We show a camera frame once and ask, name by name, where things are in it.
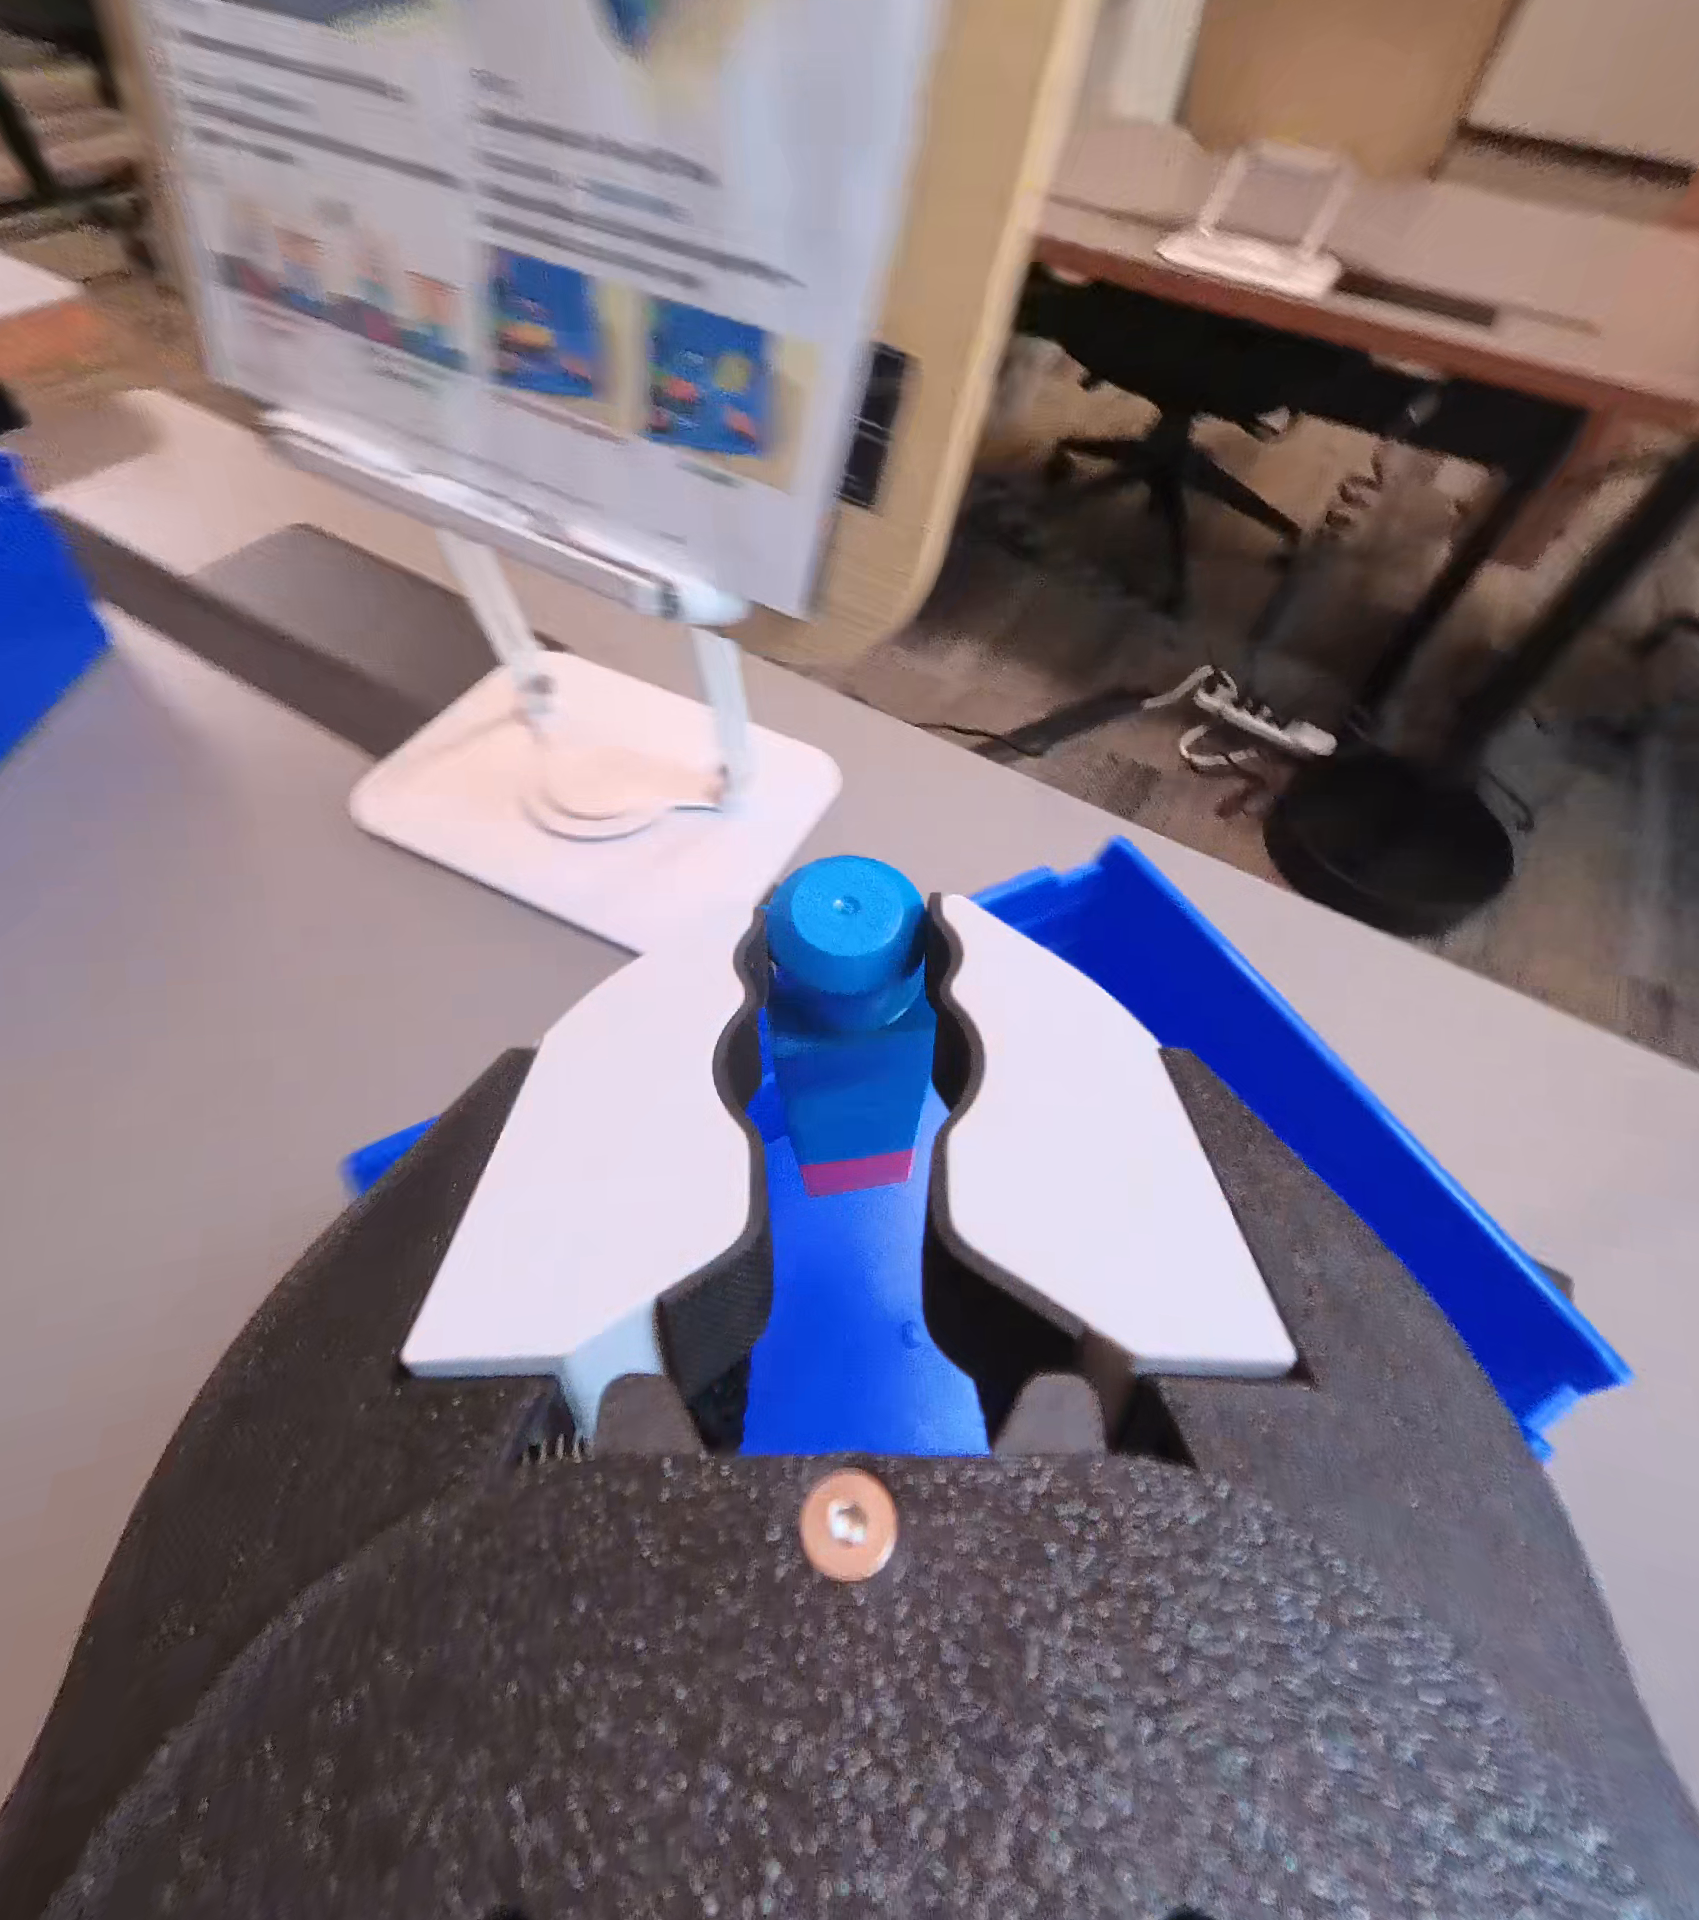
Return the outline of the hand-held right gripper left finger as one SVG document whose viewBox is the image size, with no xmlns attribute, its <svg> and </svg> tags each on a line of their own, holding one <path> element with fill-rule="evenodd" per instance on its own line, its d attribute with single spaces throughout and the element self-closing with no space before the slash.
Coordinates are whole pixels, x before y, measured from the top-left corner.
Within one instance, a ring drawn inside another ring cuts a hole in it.
<svg viewBox="0 0 1699 1920">
<path fill-rule="evenodd" d="M 614 971 L 534 1049 L 402 1343 L 422 1380 L 558 1380 L 594 1428 L 620 1378 L 696 1405 L 766 1332 L 766 915 Z"/>
</svg>

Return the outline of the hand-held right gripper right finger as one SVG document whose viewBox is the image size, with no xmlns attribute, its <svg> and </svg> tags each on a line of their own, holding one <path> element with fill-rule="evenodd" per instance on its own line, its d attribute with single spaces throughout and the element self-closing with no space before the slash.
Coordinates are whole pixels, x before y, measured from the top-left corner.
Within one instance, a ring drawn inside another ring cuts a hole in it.
<svg viewBox="0 0 1699 1920">
<path fill-rule="evenodd" d="M 1162 1046 L 976 899 L 932 899 L 924 1306 L 978 1389 L 1094 1358 L 1114 1380 L 1280 1380 L 1294 1335 Z"/>
</svg>

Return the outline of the blue mega block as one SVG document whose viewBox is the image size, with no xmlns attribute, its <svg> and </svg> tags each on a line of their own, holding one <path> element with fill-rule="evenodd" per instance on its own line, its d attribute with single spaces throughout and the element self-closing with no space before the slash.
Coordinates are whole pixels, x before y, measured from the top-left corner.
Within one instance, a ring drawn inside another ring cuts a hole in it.
<svg viewBox="0 0 1699 1920">
<path fill-rule="evenodd" d="M 814 859 L 766 903 L 766 1046 L 796 1163 L 914 1148 L 938 1016 L 926 901 L 866 855 Z"/>
</svg>

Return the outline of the white document stand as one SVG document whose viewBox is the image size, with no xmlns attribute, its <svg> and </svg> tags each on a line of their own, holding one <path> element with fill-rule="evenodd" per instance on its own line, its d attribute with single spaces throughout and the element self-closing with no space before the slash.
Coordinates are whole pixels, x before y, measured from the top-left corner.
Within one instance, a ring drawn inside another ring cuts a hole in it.
<svg viewBox="0 0 1699 1920">
<path fill-rule="evenodd" d="M 172 131 L 124 4 L 198 328 Z M 750 914 L 842 790 L 750 715 L 746 653 L 858 660 L 910 625 L 970 479 L 1094 4 L 944 4 L 910 202 L 808 614 L 752 608 L 624 541 L 570 538 L 388 447 L 262 410 L 286 466 L 422 524 L 492 665 L 356 785 L 370 836 L 642 951 Z"/>
</svg>

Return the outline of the black floor lamp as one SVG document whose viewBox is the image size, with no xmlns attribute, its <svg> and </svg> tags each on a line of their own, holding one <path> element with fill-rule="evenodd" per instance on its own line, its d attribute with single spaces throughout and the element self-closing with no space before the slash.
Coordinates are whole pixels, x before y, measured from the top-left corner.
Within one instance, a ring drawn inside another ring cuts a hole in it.
<svg viewBox="0 0 1699 1920">
<path fill-rule="evenodd" d="M 1515 852 L 1481 794 L 1487 745 L 1697 516 L 1699 436 L 1461 698 L 1437 748 L 1409 756 L 1360 745 L 1290 781 L 1264 821 L 1290 888 L 1403 939 L 1441 938 L 1495 899 Z"/>
</svg>

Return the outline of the white power strip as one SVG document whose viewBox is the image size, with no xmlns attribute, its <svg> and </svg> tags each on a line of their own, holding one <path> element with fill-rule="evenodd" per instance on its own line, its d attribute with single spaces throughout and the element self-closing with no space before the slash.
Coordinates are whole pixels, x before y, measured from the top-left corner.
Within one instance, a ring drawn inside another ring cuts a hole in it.
<svg viewBox="0 0 1699 1920">
<path fill-rule="evenodd" d="M 1194 709 L 1198 720 L 1180 733 L 1178 756 L 1198 773 L 1250 772 L 1260 756 L 1318 762 L 1332 757 L 1340 745 L 1336 733 L 1314 722 L 1282 718 L 1214 664 L 1200 665 L 1142 702 L 1144 714 L 1184 708 Z"/>
</svg>

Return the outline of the black office chair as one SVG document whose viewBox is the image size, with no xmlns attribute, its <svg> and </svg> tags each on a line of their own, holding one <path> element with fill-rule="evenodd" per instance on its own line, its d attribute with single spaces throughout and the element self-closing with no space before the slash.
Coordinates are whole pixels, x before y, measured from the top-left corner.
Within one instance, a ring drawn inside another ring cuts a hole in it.
<svg viewBox="0 0 1699 1920">
<path fill-rule="evenodd" d="M 1274 508 L 1196 440 L 1200 420 L 1274 437 L 1274 415 L 1328 420 L 1374 437 L 1417 430 L 1437 412 L 1443 377 L 1381 363 L 1340 348 L 1206 307 L 1154 299 L 1102 281 L 1068 280 L 1034 265 L 1016 328 L 1076 361 L 1084 387 L 1144 399 L 1156 420 L 1142 437 L 1062 437 L 1046 463 L 1060 483 L 1078 462 L 1102 462 L 1090 491 L 1142 485 L 1168 536 L 1164 612 L 1190 596 L 1190 499 L 1208 498 L 1272 532 L 1290 552 L 1302 539 L 1294 517 Z"/>
</svg>

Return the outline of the wooden desk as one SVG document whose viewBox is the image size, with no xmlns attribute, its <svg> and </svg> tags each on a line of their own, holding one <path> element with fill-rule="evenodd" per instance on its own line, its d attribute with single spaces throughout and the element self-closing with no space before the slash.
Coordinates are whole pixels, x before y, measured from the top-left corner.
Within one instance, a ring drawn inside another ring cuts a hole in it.
<svg viewBox="0 0 1699 1920">
<path fill-rule="evenodd" d="M 1447 181 L 1360 181 L 1326 242 L 1340 284 L 1306 297 L 1184 267 L 1162 252 L 1222 160 L 1180 130 L 1078 131 L 1032 258 L 1154 299 L 1465 377 L 1579 415 L 1565 471 L 1495 549 L 1531 567 L 1631 436 L 1699 430 L 1699 230 Z"/>
</svg>

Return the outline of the printed instruction sheet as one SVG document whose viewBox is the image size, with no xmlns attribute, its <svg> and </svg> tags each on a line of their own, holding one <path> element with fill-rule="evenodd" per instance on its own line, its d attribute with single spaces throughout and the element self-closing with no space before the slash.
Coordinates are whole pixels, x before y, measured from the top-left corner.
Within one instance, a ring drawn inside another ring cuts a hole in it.
<svg viewBox="0 0 1699 1920">
<path fill-rule="evenodd" d="M 944 4 L 144 4 L 212 372 L 804 616 Z"/>
</svg>

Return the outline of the clear plastic cup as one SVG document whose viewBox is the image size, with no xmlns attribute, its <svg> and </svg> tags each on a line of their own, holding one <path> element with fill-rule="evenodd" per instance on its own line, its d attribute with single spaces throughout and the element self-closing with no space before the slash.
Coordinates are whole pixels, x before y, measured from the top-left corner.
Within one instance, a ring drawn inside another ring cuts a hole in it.
<svg viewBox="0 0 1699 1920">
<path fill-rule="evenodd" d="M 1234 149 L 1198 213 L 1168 231 L 1156 258 L 1296 299 L 1322 299 L 1342 281 L 1332 231 L 1362 178 L 1338 152 L 1258 139 Z"/>
</svg>

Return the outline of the tan cardboard box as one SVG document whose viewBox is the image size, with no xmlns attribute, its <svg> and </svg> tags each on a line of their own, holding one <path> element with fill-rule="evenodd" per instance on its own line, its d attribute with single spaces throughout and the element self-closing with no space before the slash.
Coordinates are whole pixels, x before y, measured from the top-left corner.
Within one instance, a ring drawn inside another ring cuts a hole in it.
<svg viewBox="0 0 1699 1920">
<path fill-rule="evenodd" d="M 1256 139 L 1425 179 L 1445 156 L 1511 1 L 1208 1 L 1182 126 L 1208 152 Z"/>
</svg>

